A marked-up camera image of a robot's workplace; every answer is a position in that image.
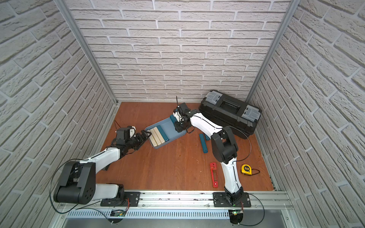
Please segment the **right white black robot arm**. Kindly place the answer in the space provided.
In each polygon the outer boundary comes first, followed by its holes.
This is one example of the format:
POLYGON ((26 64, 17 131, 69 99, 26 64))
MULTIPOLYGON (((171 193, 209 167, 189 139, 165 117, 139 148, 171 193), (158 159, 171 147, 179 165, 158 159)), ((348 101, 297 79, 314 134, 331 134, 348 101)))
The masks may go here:
POLYGON ((243 196, 243 187, 239 181, 236 164, 238 145, 231 128, 213 123, 198 110, 189 109, 186 103, 179 104, 173 111, 173 116, 176 118, 176 131, 186 131, 194 127, 210 138, 213 155, 222 166, 226 201, 230 205, 237 204, 243 196))

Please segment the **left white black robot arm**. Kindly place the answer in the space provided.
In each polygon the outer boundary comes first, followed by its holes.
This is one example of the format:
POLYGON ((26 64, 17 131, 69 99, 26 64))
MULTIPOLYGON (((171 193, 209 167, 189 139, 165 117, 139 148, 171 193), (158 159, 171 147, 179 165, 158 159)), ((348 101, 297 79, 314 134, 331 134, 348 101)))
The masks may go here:
POLYGON ((53 199, 57 203, 86 205, 101 200, 102 206, 122 206, 127 201, 122 184, 97 184, 96 174, 107 166, 137 151, 152 135, 142 130, 136 133, 133 126, 120 128, 111 145, 87 159, 68 161, 56 184, 53 199))

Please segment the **beige block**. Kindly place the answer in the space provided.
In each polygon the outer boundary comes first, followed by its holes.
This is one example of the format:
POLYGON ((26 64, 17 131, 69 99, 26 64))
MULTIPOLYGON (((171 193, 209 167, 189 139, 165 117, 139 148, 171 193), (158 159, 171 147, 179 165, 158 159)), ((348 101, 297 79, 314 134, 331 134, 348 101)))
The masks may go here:
POLYGON ((160 144, 165 143, 165 139, 163 138, 162 134, 160 133, 159 129, 157 127, 154 127, 154 131, 160 141, 160 144))
POLYGON ((159 137, 158 137, 157 133, 155 132, 155 130, 152 128, 152 129, 150 129, 150 132, 152 133, 152 136, 153 136, 154 140, 156 141, 156 144, 160 145, 161 140, 159 139, 159 137))
POLYGON ((156 142, 156 140, 155 140, 155 138, 153 136, 153 132, 151 130, 148 130, 148 132, 150 133, 149 139, 150 139, 150 142, 151 142, 152 146, 153 147, 157 147, 158 144, 157 144, 157 142, 156 142))

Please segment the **blue plastic tray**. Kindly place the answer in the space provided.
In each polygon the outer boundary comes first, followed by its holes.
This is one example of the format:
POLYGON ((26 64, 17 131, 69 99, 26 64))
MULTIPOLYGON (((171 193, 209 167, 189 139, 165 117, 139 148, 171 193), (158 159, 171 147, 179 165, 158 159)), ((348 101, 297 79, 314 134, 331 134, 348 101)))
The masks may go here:
POLYGON ((165 134, 167 135, 169 141, 163 143, 163 144, 160 144, 158 145, 157 147, 153 147, 155 149, 159 149, 161 148, 162 146, 168 144, 168 143, 171 143, 172 141, 184 136, 186 134, 186 131, 182 131, 180 133, 178 133, 176 130, 175 130, 175 127, 174 127, 174 124, 172 123, 172 121, 170 120, 170 118, 166 118, 164 120, 161 120, 155 124, 152 124, 151 126, 148 126, 145 130, 148 131, 154 127, 157 127, 158 125, 160 125, 162 127, 162 129, 164 130, 165 134))

